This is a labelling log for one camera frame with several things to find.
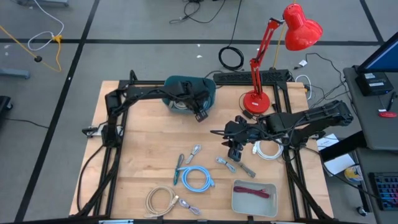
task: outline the black monitor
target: black monitor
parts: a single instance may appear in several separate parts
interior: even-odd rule
[[[398,32],[357,69],[360,73],[398,72]]]

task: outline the lamp base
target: lamp base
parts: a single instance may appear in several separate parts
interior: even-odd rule
[[[254,93],[254,90],[245,94],[243,98],[244,108],[252,114],[261,114],[268,110],[270,101],[265,93],[261,93],[261,97]]]

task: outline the wooden table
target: wooden table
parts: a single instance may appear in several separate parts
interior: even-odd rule
[[[105,81],[99,93],[93,125],[106,120],[104,95],[118,87],[116,81]],[[144,218],[146,213],[144,201],[147,193],[158,185],[172,187],[177,195],[184,198],[190,205],[201,209],[200,216],[193,215],[186,208],[176,205],[164,216],[165,219],[176,220],[247,220],[247,215],[235,213],[231,209],[232,183],[236,179],[260,183],[272,183],[278,190],[278,214],[274,218],[254,216],[254,220],[293,220],[290,201],[289,185],[285,164],[282,158],[276,161],[265,161],[258,155],[252,154],[252,144],[246,145],[242,154],[242,161],[256,172],[256,178],[250,178],[240,167],[235,174],[231,173],[223,164],[215,162],[216,156],[227,158],[228,148],[221,145],[221,136],[211,134],[209,130],[224,129],[228,121],[234,120],[241,114],[238,106],[239,97],[251,90],[251,86],[224,86],[217,90],[214,107],[209,117],[198,123],[192,115],[171,113],[161,100],[141,100],[132,106],[127,117],[121,162],[119,165],[116,191],[114,195],[111,218]],[[288,83],[292,112],[307,110],[307,99],[302,83]],[[274,101],[272,87],[264,87],[271,101]],[[280,96],[282,110],[284,109],[283,95]],[[266,113],[273,113],[270,108]],[[202,150],[190,163],[190,166],[205,166],[215,181],[216,187],[204,193],[193,193],[187,190],[181,180],[173,186],[174,169],[178,155],[189,156],[195,144],[201,144]],[[99,148],[101,138],[88,140],[85,161]],[[311,140],[307,146],[317,149],[316,142]],[[277,144],[270,141],[261,143],[266,154],[274,154]],[[301,150],[303,172],[308,191],[312,194],[321,208],[331,217],[333,216],[330,199],[323,175],[319,156],[307,150]],[[92,196],[98,186],[103,163],[104,149],[88,164],[82,179],[81,206]],[[204,175],[193,171],[188,182],[199,187],[203,184]],[[301,194],[298,190],[297,198],[300,214],[303,217]],[[105,201],[108,193],[103,194],[101,212],[104,213]],[[155,208],[165,208],[169,196],[165,192],[156,193],[152,199]],[[70,214],[77,212],[76,194],[74,196]]]

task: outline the black keyboard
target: black keyboard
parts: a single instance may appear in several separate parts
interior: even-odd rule
[[[370,173],[374,193],[391,203],[377,200],[380,210],[398,210],[398,172]]]
[[[275,82],[290,82],[292,77],[287,69],[282,70],[265,70],[260,71],[262,84],[273,84]],[[227,83],[247,83],[252,84],[251,72],[229,72],[216,73],[213,76],[214,82],[218,85],[226,85]]]

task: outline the red object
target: red object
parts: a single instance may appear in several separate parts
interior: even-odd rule
[[[306,49],[315,44],[322,36],[322,27],[315,21],[306,19],[303,8],[299,4],[288,5],[284,11],[284,19],[289,28],[285,37],[285,45],[288,50]],[[271,37],[282,23],[277,19],[269,19],[257,57],[250,60],[254,90],[245,94],[243,106],[252,114],[264,113],[270,105],[268,96],[262,91],[259,69]]]
[[[285,36],[287,50],[303,50],[311,47],[322,36],[322,27],[311,19],[306,19],[299,4],[290,4],[284,11],[284,19],[289,28]]]
[[[253,190],[253,189],[249,189],[246,187],[236,186],[236,187],[234,187],[234,192],[249,193],[249,194],[257,195],[262,198],[269,198],[269,194],[266,193],[265,189]]]
[[[379,116],[382,118],[395,118],[397,114],[394,112],[386,111],[386,112],[380,112]]]

